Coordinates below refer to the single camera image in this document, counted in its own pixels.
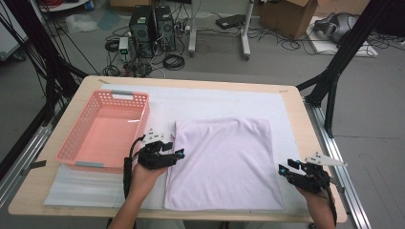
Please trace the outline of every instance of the human hand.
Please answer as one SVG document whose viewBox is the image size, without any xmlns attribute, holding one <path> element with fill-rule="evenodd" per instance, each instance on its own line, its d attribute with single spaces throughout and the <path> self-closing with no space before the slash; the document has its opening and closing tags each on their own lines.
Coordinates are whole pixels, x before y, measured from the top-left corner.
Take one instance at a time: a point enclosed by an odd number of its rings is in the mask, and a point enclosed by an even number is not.
<svg viewBox="0 0 405 229">
<path fill-rule="evenodd" d="M 152 191 L 158 177 L 166 171 L 167 168 L 150 170 L 140 164 L 135 165 L 128 197 L 137 196 L 138 198 L 145 199 Z"/>
<path fill-rule="evenodd" d="M 334 229 L 333 214 L 326 195 L 324 193 L 314 194 L 297 186 L 295 186 L 295 188 L 306 199 L 309 214 L 316 224 L 316 227 L 318 229 Z"/>
</svg>

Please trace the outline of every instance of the box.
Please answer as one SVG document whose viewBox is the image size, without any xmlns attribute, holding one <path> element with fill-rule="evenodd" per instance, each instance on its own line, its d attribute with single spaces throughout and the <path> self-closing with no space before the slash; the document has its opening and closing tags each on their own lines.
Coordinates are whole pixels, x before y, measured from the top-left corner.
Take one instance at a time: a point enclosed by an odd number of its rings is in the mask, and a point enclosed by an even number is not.
<svg viewBox="0 0 405 229">
<path fill-rule="evenodd" d="M 304 35 L 318 5 L 329 0 L 283 0 L 264 3 L 260 14 L 263 27 L 276 30 L 285 37 L 297 39 Z"/>
<path fill-rule="evenodd" d="M 156 0 L 110 0 L 110 6 L 133 8 L 136 5 L 151 5 L 155 7 Z"/>
<path fill-rule="evenodd" d="M 348 12 L 353 15 L 360 15 L 367 7 L 370 0 L 330 0 L 316 9 L 315 15 L 328 16 L 331 12 Z"/>
<path fill-rule="evenodd" d="M 76 170 L 122 173 L 148 116 L 149 94 L 96 90 L 54 158 Z"/>
</svg>

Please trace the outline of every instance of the forearm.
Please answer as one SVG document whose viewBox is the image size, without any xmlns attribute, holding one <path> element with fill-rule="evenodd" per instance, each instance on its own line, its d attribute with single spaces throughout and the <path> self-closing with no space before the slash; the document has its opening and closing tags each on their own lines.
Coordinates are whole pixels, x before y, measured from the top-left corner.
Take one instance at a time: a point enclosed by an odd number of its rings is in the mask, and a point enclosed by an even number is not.
<svg viewBox="0 0 405 229">
<path fill-rule="evenodd" d="M 140 205 L 143 203 L 143 198 L 133 195 L 128 196 L 117 215 L 111 222 L 109 229 L 132 229 L 137 218 Z"/>
<path fill-rule="evenodd" d="M 317 229 L 335 229 L 333 214 L 331 213 L 330 207 L 325 205 L 319 209 L 313 209 L 309 207 L 310 216 L 316 225 Z"/>
</svg>

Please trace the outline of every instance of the pink plastic basket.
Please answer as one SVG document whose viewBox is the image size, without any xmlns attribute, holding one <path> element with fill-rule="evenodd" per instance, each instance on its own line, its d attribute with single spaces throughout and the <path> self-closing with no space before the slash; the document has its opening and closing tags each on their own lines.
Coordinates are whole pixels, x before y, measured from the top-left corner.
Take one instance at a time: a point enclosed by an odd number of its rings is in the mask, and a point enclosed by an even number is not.
<svg viewBox="0 0 405 229">
<path fill-rule="evenodd" d="M 77 170 L 122 173 L 123 159 L 145 130 L 148 101 L 144 93 L 94 91 L 55 160 Z"/>
</svg>

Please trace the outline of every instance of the cardboard box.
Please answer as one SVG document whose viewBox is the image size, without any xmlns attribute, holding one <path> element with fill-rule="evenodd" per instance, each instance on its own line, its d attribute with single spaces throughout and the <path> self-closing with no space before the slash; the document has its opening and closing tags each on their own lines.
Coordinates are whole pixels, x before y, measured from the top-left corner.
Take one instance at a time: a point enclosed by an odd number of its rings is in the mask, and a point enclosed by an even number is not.
<svg viewBox="0 0 405 229">
<path fill-rule="evenodd" d="M 133 8 L 136 5 L 151 5 L 155 7 L 156 0 L 110 0 L 110 6 L 119 8 Z"/>
<path fill-rule="evenodd" d="M 367 7 L 370 0 L 330 0 L 328 3 L 319 6 L 315 15 L 328 16 L 331 12 L 348 12 L 360 15 Z"/>
<path fill-rule="evenodd" d="M 328 1 L 283 0 L 277 4 L 265 3 L 260 14 L 260 23 L 285 37 L 297 39 L 305 34 L 318 5 Z"/>
</svg>

